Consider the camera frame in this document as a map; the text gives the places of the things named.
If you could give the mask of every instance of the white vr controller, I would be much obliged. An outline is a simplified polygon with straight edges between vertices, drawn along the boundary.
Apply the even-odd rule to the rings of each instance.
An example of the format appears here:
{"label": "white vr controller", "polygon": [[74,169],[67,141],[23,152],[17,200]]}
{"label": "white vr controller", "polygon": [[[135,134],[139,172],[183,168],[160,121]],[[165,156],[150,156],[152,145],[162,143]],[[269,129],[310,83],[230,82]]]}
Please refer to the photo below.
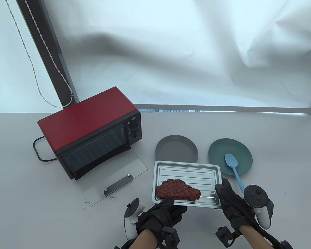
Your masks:
{"label": "white vr controller", "polygon": [[138,215],[143,212],[144,208],[139,198],[134,199],[127,205],[127,210],[124,213],[124,230],[127,240],[134,239],[138,236],[135,224],[138,222]]}
{"label": "white vr controller", "polygon": [[249,185],[244,189],[244,199],[256,213],[259,225],[263,229],[269,229],[273,215],[273,202],[261,187],[257,185]]}

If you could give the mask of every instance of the black glove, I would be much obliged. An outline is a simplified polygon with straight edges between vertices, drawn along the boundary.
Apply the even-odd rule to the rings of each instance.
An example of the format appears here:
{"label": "black glove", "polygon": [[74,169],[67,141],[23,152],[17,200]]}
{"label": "black glove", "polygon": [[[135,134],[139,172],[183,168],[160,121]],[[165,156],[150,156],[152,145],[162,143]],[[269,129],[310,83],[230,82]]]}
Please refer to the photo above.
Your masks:
{"label": "black glove", "polygon": [[161,203],[154,205],[150,210],[138,216],[136,230],[138,235],[144,229],[150,229],[158,241],[158,246],[165,239],[162,229],[173,227],[182,219],[182,214],[187,211],[186,206],[174,206],[174,198],[166,198]]}
{"label": "black glove", "polygon": [[126,243],[124,243],[124,245],[119,248],[119,247],[114,247],[114,249],[129,249],[131,247],[131,245],[135,242],[136,238],[128,240]]}
{"label": "black glove", "polygon": [[215,190],[223,213],[235,231],[239,231],[238,229],[243,225],[258,226],[253,208],[234,192],[226,178],[222,178],[222,184],[215,185]]}

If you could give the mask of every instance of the power cord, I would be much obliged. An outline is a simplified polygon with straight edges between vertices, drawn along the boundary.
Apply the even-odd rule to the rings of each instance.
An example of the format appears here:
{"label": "power cord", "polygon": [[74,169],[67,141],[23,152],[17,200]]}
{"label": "power cord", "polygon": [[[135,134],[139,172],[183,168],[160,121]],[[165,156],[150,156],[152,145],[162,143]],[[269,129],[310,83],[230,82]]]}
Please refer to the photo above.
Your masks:
{"label": "power cord", "polygon": [[52,62],[53,62],[53,65],[55,66],[55,69],[56,69],[57,72],[61,75],[62,79],[63,79],[64,82],[67,84],[67,86],[68,86],[68,88],[69,88],[69,90],[70,90],[70,93],[71,93],[70,101],[69,101],[69,103],[66,104],[65,106],[55,106],[55,105],[49,103],[49,102],[44,98],[44,96],[42,95],[42,93],[41,93],[41,91],[40,91],[40,89],[39,89],[38,80],[37,80],[37,76],[36,76],[36,71],[35,71],[35,69],[34,69],[34,65],[33,65],[33,62],[32,62],[32,60],[31,60],[30,54],[29,54],[28,50],[26,49],[24,40],[23,40],[23,38],[22,38],[22,34],[21,34],[21,32],[20,32],[20,30],[19,30],[19,28],[18,28],[17,22],[16,22],[16,20],[15,20],[15,17],[14,17],[14,15],[13,15],[12,11],[11,11],[10,5],[9,5],[9,3],[8,3],[7,0],[5,0],[5,1],[6,1],[7,6],[8,6],[8,9],[9,9],[9,11],[10,11],[10,13],[11,13],[11,17],[12,17],[12,19],[14,20],[15,26],[16,26],[17,31],[18,31],[18,34],[19,34],[19,37],[20,37],[21,40],[22,40],[22,43],[23,43],[25,52],[26,52],[26,54],[28,55],[29,61],[30,61],[31,66],[32,66],[33,75],[34,75],[34,78],[35,78],[35,80],[36,80],[37,88],[38,88],[38,91],[39,91],[41,97],[42,97],[48,104],[50,104],[51,106],[54,106],[54,107],[63,108],[63,107],[66,107],[66,106],[70,105],[70,103],[71,103],[72,100],[73,100],[73,91],[72,91],[72,89],[70,88],[70,85],[68,84],[68,82],[66,81],[66,79],[64,78],[64,76],[62,75],[62,73],[60,72],[60,70],[58,69],[58,67],[56,66],[56,64],[55,64],[55,62],[54,62],[54,60],[53,60],[53,57],[52,57],[52,55],[51,55],[51,52],[49,51],[48,46],[46,45],[45,40],[44,40],[43,36],[42,36],[41,33],[40,33],[40,30],[39,30],[39,28],[38,28],[38,25],[37,25],[37,23],[36,23],[36,20],[34,19],[33,14],[32,14],[32,12],[31,12],[31,9],[30,9],[30,7],[29,7],[29,5],[28,5],[28,2],[27,2],[26,0],[24,0],[24,1],[25,1],[25,4],[26,4],[26,6],[27,6],[27,8],[28,8],[28,10],[29,10],[29,12],[30,12],[31,18],[32,18],[32,20],[33,20],[33,22],[34,22],[34,24],[35,24],[37,30],[38,30],[38,33],[39,33],[39,35],[40,35],[40,38],[41,38],[41,40],[43,41],[43,44],[45,45],[45,47],[46,47],[46,49],[47,49],[47,52],[48,52],[49,56],[51,57],[51,60],[52,60]]}
{"label": "power cord", "polygon": [[33,145],[32,145],[34,151],[36,152],[36,155],[37,155],[38,159],[39,159],[40,161],[42,161],[42,162],[50,162],[50,161],[57,160],[57,158],[53,158],[53,159],[49,159],[49,160],[43,160],[43,159],[40,158],[40,156],[39,156],[39,154],[38,154],[38,151],[37,151],[37,149],[36,149],[36,147],[35,147],[35,144],[36,144],[36,142],[37,142],[38,140],[43,139],[43,138],[44,138],[44,136],[41,136],[41,137],[37,138],[37,139],[33,142]]}

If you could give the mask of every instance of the oven control knob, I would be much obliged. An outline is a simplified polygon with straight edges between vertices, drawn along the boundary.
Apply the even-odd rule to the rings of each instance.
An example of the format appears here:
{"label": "oven control knob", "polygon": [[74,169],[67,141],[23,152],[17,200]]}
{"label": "oven control knob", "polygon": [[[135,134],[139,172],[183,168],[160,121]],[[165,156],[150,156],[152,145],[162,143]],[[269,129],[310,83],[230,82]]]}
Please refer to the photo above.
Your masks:
{"label": "oven control knob", "polygon": [[131,131],[130,137],[131,137],[132,139],[135,139],[135,138],[138,137],[138,134],[139,134],[139,130],[132,130],[132,131]]}
{"label": "oven control knob", "polygon": [[133,122],[130,127],[131,127],[132,130],[138,130],[139,123],[138,122]]}

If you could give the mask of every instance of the forearm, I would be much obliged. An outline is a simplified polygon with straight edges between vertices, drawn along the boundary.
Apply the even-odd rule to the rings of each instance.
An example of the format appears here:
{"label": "forearm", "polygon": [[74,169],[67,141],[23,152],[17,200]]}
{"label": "forearm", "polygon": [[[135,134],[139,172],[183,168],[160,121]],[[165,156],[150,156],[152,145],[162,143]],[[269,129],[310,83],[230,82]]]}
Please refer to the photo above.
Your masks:
{"label": "forearm", "polygon": [[252,226],[241,226],[240,232],[253,249],[273,249],[273,247]]}
{"label": "forearm", "polygon": [[156,249],[157,239],[149,229],[145,229],[138,235],[129,249]]}

